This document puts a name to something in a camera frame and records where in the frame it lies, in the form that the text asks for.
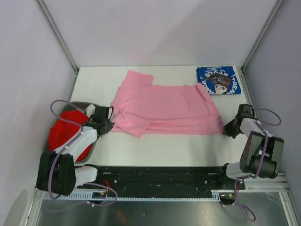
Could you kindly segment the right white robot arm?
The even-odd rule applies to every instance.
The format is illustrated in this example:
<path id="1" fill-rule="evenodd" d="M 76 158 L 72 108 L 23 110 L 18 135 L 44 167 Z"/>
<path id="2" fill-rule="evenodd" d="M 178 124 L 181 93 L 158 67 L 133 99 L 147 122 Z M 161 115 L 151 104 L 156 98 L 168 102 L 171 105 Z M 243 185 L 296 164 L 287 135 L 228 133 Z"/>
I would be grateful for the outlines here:
<path id="1" fill-rule="evenodd" d="M 217 184 L 228 189 L 234 179 L 271 178 L 280 169 L 284 140 L 270 134 L 255 117 L 252 105 L 240 104 L 235 118 L 223 127 L 223 134 L 235 139 L 243 134 L 247 137 L 240 161 L 224 165 L 225 172 L 218 175 Z"/>

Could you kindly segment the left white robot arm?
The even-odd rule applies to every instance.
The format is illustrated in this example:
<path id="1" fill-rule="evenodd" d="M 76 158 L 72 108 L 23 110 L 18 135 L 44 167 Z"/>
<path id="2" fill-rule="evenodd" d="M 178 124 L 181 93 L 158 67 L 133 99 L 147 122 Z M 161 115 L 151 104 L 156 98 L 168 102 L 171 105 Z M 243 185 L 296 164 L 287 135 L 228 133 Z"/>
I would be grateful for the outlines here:
<path id="1" fill-rule="evenodd" d="M 113 107 L 89 105 L 85 110 L 77 108 L 76 111 L 88 119 L 78 123 L 58 116 L 58 120 L 75 125 L 77 131 L 54 151 L 45 151 L 40 157 L 36 187 L 48 192 L 51 199 L 68 196 L 74 188 L 87 183 L 99 188 L 104 182 L 96 167 L 76 168 L 75 163 L 90 145 L 113 128 Z"/>

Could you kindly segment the pink t shirt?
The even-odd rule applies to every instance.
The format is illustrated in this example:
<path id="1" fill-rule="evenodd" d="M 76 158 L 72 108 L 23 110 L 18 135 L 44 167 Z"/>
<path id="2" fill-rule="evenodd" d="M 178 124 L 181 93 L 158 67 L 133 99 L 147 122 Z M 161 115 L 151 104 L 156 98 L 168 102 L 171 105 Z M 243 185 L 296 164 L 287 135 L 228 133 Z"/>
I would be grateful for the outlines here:
<path id="1" fill-rule="evenodd" d="M 200 85 L 162 86 L 154 77 L 127 72 L 111 105 L 113 131 L 143 134 L 220 135 L 222 118 Z"/>

